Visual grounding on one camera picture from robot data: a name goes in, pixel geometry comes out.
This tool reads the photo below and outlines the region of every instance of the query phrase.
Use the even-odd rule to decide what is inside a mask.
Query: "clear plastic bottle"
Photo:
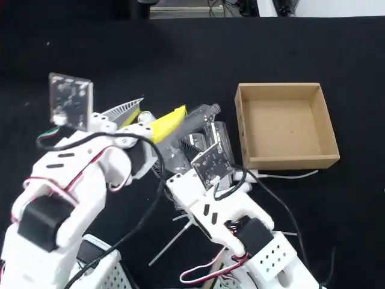
[[[215,116],[221,111],[218,104],[203,104],[190,112],[172,135],[162,141],[159,146],[165,168],[173,173],[184,174],[192,167],[183,150],[180,148],[180,140],[187,135],[203,129],[207,123],[214,121]]]

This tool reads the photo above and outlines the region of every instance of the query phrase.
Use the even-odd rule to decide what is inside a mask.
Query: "black mat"
[[[267,183],[293,208],[319,280],[327,274],[334,245],[329,288],[383,288],[384,27],[385,18],[374,17],[6,29],[0,34],[0,230],[9,225],[12,201],[41,156],[35,137],[50,127],[49,72],[91,78],[96,111],[140,97],[145,97],[142,107],[157,116],[181,104],[191,108],[218,102],[238,161],[233,98],[239,82],[320,82],[341,160],[307,179]],[[90,232],[115,242],[149,207],[156,186],[148,175],[109,194]],[[264,191],[252,195],[277,229],[292,230],[286,213]],[[144,230],[120,248],[142,288],[178,286],[181,271],[210,260],[218,250],[193,228],[148,269],[146,264],[183,227],[184,221],[171,221],[176,215],[164,198]]]

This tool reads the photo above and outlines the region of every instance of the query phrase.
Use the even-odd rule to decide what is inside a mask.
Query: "brown box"
[[[318,83],[239,84],[235,107],[245,167],[326,169],[339,160]]]

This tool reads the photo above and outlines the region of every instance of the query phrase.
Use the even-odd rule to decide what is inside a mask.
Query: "wire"
[[[71,205],[73,205],[74,207],[76,207],[77,204],[79,204],[78,200],[76,200],[70,193],[65,191],[58,184],[56,184],[53,180],[48,179],[48,178],[43,178],[40,176],[30,176],[29,178],[27,178],[23,182],[23,188],[27,188],[27,186],[29,185],[29,183],[32,180],[33,181],[37,180],[37,181],[44,183],[44,185],[47,185],[48,187],[50,187],[52,191],[54,191],[55,193],[58,193],[63,199],[65,199],[66,201],[71,203]]]
[[[217,197],[216,193],[214,193],[214,200],[223,200],[223,199],[231,196],[232,194],[234,194],[237,191],[237,189],[239,189],[241,187],[241,185],[243,185],[243,183],[245,182],[246,177],[247,177],[247,169],[242,168],[242,171],[243,171],[242,178],[239,180],[237,185],[234,186],[231,190],[225,192],[224,194],[221,194],[219,197]]]
[[[4,270],[4,267],[5,267],[5,261],[1,261],[0,260],[0,263],[1,263],[1,266],[0,266],[0,284],[1,284],[1,278],[2,278],[2,272]]]
[[[116,242],[108,250],[104,251],[103,254],[101,254],[100,256],[95,258],[92,262],[90,262],[87,265],[85,265],[67,283],[67,285],[64,287],[64,289],[69,289],[89,268],[91,268],[94,264],[98,263],[104,257],[108,256],[111,252],[116,250],[117,247],[119,247],[123,242],[125,242],[129,238],[131,238],[136,232],[138,232],[142,228],[144,223],[147,221],[147,219],[154,212],[154,210],[155,210],[159,200],[161,199],[162,192],[163,192],[164,187],[165,187],[165,181],[166,180],[165,180],[165,169],[164,169],[164,159],[163,159],[163,156],[162,156],[161,152],[159,151],[158,147],[156,146],[156,144],[154,144],[148,138],[143,137],[142,135],[136,135],[136,134],[109,134],[107,132],[95,132],[94,134],[90,134],[90,135],[88,135],[87,137],[85,137],[85,138],[83,138],[81,140],[75,141],[75,142],[73,142],[71,144],[67,144],[67,145],[64,145],[64,146],[57,146],[57,147],[55,147],[55,146],[45,146],[40,141],[39,138],[36,140],[36,145],[37,145],[37,147],[39,149],[43,149],[44,151],[58,152],[58,151],[65,151],[67,149],[75,148],[77,146],[80,146],[80,145],[83,145],[83,144],[87,143],[88,141],[90,141],[90,140],[92,140],[92,139],[94,139],[96,137],[101,137],[101,136],[108,136],[108,137],[132,137],[132,138],[136,138],[138,140],[142,140],[142,141],[148,143],[149,145],[151,145],[151,147],[153,148],[153,150],[155,151],[155,153],[158,156],[158,160],[159,160],[159,163],[160,163],[160,166],[161,166],[161,176],[159,176],[160,181],[159,181],[158,189],[156,190],[155,200],[151,204],[150,208],[144,213],[144,215],[140,219],[139,223],[130,232],[128,232],[125,236],[123,236],[118,242]]]
[[[219,257],[222,255],[222,253],[224,252],[225,249],[226,248],[223,247],[220,250],[220,252],[218,253],[218,255],[211,262],[209,262],[209,263],[207,263],[205,265],[200,265],[200,266],[197,266],[195,268],[189,269],[189,270],[183,272],[182,274],[180,274],[179,280],[181,281],[181,283],[193,285],[193,284],[198,284],[198,283],[205,282],[205,281],[210,280],[212,278],[216,278],[218,276],[230,273],[232,270],[237,269],[240,266],[242,266],[248,260],[248,253],[246,253],[241,258],[237,257],[237,256],[232,256],[232,259],[234,261],[238,260],[238,262],[233,264],[233,265],[231,265],[231,266],[225,267],[225,268],[223,268],[221,270],[218,270],[216,272],[210,273],[210,274],[208,274],[208,275],[206,275],[204,277],[200,277],[200,278],[197,278],[197,279],[194,279],[194,280],[186,281],[186,280],[183,279],[186,275],[190,274],[191,272],[194,272],[194,271],[196,271],[196,270],[198,270],[200,268],[206,268],[206,267],[212,266],[217,261],[217,259],[219,259]]]
[[[230,1],[226,1],[227,5],[230,5],[233,8],[238,8],[238,6],[235,3],[231,3]]]
[[[112,184],[108,184],[108,188],[111,192],[118,192],[120,191],[124,186],[125,184],[127,183],[127,181],[129,180],[129,178],[131,177],[131,172],[125,177],[125,179],[123,180],[123,182],[120,183],[120,185],[114,187]]]
[[[52,128],[42,134],[40,134],[37,138],[38,139],[43,139],[43,138],[49,138],[49,137],[53,137],[55,134],[57,134],[57,132],[59,131],[60,127],[57,126],[56,128]]]
[[[329,282],[331,281],[333,274],[334,274],[334,261],[336,259],[336,248],[333,247],[331,251],[331,260],[330,260],[330,271],[329,274],[324,282],[321,283],[322,286],[327,286]]]
[[[216,18],[215,15],[214,15],[214,12],[212,11],[212,9],[218,3],[218,1],[219,0],[207,0],[207,5],[209,7],[209,15],[210,15],[210,17]]]
[[[314,174],[318,173],[318,170],[314,170],[310,173],[305,173],[303,175],[299,176],[281,176],[281,175],[266,175],[266,174],[258,174],[258,178],[275,178],[275,179],[302,179],[306,178],[307,176],[312,176]]]
[[[83,265],[79,261],[76,261],[76,262],[78,263],[79,268],[82,269]]]
[[[231,275],[231,273],[227,273],[227,274],[223,274],[221,276],[222,280],[226,281],[228,279],[232,280],[232,281],[235,281],[235,282],[238,282],[239,283],[239,280],[236,279],[234,276]]]
[[[219,184],[220,183],[217,183],[216,185],[214,185],[214,191],[212,192],[212,194],[215,196],[217,194],[217,191],[219,189]]]
[[[223,17],[226,18],[226,8],[225,8],[225,3],[226,0],[222,0],[222,12],[223,12]]]
[[[225,8],[225,9],[227,9],[227,11],[228,12],[230,12],[230,14],[233,16],[233,17],[235,17],[235,14],[233,13],[233,11],[231,11],[231,9],[229,8],[229,6],[227,6],[227,1],[223,1],[223,7]]]
[[[188,217],[188,214],[179,215],[179,216],[173,218],[173,221],[178,221],[178,220],[180,220],[182,218],[186,218],[186,217]]]
[[[289,216],[290,216],[290,219],[294,225],[294,228],[295,228],[295,232],[297,233],[297,236],[298,236],[298,241],[300,242],[300,250],[301,250],[301,254],[302,254],[302,258],[303,258],[303,263],[305,264],[305,266],[310,269],[310,266],[309,266],[309,260],[307,259],[307,255],[306,255],[306,251],[305,251],[305,247],[304,247],[304,244],[303,244],[303,238],[302,238],[302,233],[301,233],[301,230],[300,230],[300,227],[298,226],[298,223],[292,213],[292,211],[289,209],[289,207],[275,194],[273,193],[272,190],[270,190],[260,179],[258,179],[256,177],[256,175],[249,169],[246,169],[244,167],[236,167],[236,169],[242,169],[242,170],[246,170],[246,172],[248,174],[250,174],[255,180],[256,182],[259,183],[259,185],[265,190],[267,191],[273,198],[275,198],[284,208],[285,210],[288,212]]]

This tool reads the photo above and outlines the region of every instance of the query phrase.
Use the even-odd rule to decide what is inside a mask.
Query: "black cable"
[[[217,193],[218,189],[219,189],[219,183],[217,183],[217,184],[214,186],[214,193],[213,193],[213,195],[215,195],[215,194]]]
[[[37,147],[39,149],[43,149],[44,151],[49,151],[49,152],[59,152],[59,151],[65,151],[67,149],[72,149],[72,148],[75,148],[77,146],[80,146],[80,145],[83,145],[85,144],[86,142],[96,138],[96,137],[103,137],[103,136],[108,136],[108,137],[132,137],[132,138],[136,138],[138,140],[142,140],[146,143],[148,143],[149,145],[151,145],[151,147],[154,149],[155,153],[157,154],[158,156],[158,160],[159,160],[159,164],[161,166],[161,176],[159,176],[159,185],[158,185],[158,189],[156,190],[156,197],[155,197],[155,200],[153,201],[153,203],[151,204],[150,208],[146,211],[146,213],[142,216],[142,218],[140,219],[139,223],[130,231],[128,232],[123,238],[121,238],[118,242],[116,242],[113,246],[111,246],[108,250],[106,250],[103,254],[101,254],[99,257],[97,257],[96,259],[94,259],[92,262],[88,263],[87,265],[85,265],[68,283],[67,285],[64,287],[64,289],[69,289],[78,279],[80,279],[80,277],[89,269],[91,268],[94,264],[96,264],[97,262],[99,262],[101,259],[103,259],[104,257],[108,256],[111,252],[113,252],[114,250],[116,250],[116,248],[122,244],[124,241],[128,240],[129,238],[131,238],[137,231],[139,231],[143,224],[147,221],[147,219],[152,215],[152,213],[154,212],[155,210],[155,207],[157,206],[161,196],[162,196],[162,193],[163,193],[163,190],[164,190],[164,187],[165,187],[165,182],[166,182],[166,179],[165,179],[165,169],[164,169],[164,159],[163,159],[163,156],[160,152],[160,150],[158,149],[158,147],[156,146],[156,144],[154,144],[152,141],[150,141],[148,138],[146,137],[143,137],[142,135],[137,135],[137,134],[109,134],[107,132],[95,132],[94,134],[90,134],[88,135],[87,137],[81,139],[81,140],[78,140],[78,141],[74,141],[73,143],[70,143],[70,144],[66,144],[64,146],[45,146],[40,139],[37,139],[36,140],[36,144],[37,144]]]
[[[219,0],[207,0],[207,5],[209,6],[209,15],[210,17],[215,17],[214,12],[212,11],[212,8],[218,3]]]
[[[233,17],[235,17],[233,11],[231,11],[231,9],[229,8],[229,6],[227,6],[227,3],[228,3],[227,1],[224,1],[224,2],[223,2],[223,7],[226,8],[227,11],[230,12],[230,14],[231,14]]]
[[[232,194],[234,194],[237,191],[237,189],[239,189],[241,187],[241,185],[243,185],[243,183],[246,181],[247,169],[242,167],[242,171],[243,171],[242,178],[239,180],[237,185],[234,186],[231,190],[225,192],[224,194],[221,194],[219,197],[217,197],[216,194],[214,193],[214,200],[223,200],[223,199],[227,198],[228,196],[231,196]]]
[[[267,191],[273,198],[275,198],[284,208],[285,210],[289,213],[289,216],[290,216],[290,219],[294,225],[294,229],[295,229],[295,232],[297,233],[297,236],[298,236],[298,241],[300,243],[300,250],[301,250],[301,254],[302,254],[302,259],[303,259],[303,263],[305,264],[305,266],[310,270],[310,266],[309,266],[309,260],[307,259],[307,255],[306,255],[306,251],[305,251],[305,247],[304,247],[304,243],[303,243],[303,238],[302,238],[302,233],[301,233],[301,230],[300,230],[300,227],[298,226],[298,223],[292,213],[292,211],[289,209],[289,207],[276,195],[273,193],[272,190],[270,190],[261,180],[260,178],[257,178],[254,173],[249,170],[249,169],[246,169],[246,168],[243,168],[242,169],[245,169],[246,172],[248,174],[250,174],[250,176],[255,179],[255,181],[265,190]]]
[[[229,2],[229,1],[226,1],[226,4],[227,4],[227,5],[230,5],[230,6],[233,7],[233,8],[238,8],[238,6],[237,6],[235,3],[231,3],[231,2]]]
[[[223,17],[226,18],[226,0],[222,0]]]

